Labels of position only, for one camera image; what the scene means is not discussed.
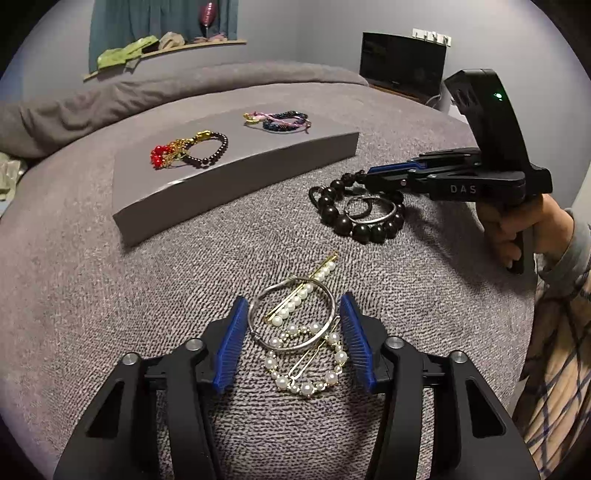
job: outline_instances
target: red balloon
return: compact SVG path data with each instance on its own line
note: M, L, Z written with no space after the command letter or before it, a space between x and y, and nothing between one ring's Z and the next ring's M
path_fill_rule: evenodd
M203 5L201 7L201 15L199 16L199 20L204 27L209 27L213 23L213 20L215 20L216 14L216 4L209 2L207 5Z

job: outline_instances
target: gray sleeve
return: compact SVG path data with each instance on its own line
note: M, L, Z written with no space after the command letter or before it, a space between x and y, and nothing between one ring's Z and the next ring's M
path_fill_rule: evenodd
M576 281L587 270L591 253L591 228L577 218L571 209L566 212L574 220L573 237L560 261L551 268L544 266L538 274L555 295L569 295L575 288Z

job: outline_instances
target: television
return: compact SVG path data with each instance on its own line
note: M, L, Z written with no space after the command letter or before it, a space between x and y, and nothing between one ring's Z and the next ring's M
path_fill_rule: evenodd
M440 93L446 50L417 38L364 32L359 74L370 84L425 102Z

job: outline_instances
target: human hand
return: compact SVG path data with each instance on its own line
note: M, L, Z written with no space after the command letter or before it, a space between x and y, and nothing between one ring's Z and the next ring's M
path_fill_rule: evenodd
M534 252L544 254L554 262L560 260L573 237L572 217L547 193L507 212L477 203L476 213L496 256L507 268L511 268L513 261L522 255L512 241L518 232L530 226L534 227Z

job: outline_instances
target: silver bolt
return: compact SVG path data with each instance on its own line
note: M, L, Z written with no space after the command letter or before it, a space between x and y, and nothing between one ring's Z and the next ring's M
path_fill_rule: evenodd
M459 350L452 352L450 357L457 364L465 364L468 361L468 356Z
M386 345L390 348L402 348L404 346L404 340L400 337L388 337L386 338Z
M125 365L133 365L138 361L139 357L135 353L128 353L123 357L123 363Z
M201 348L203 348L203 342L198 338L191 338L185 343L185 347L187 350L194 352L195 350L201 350Z

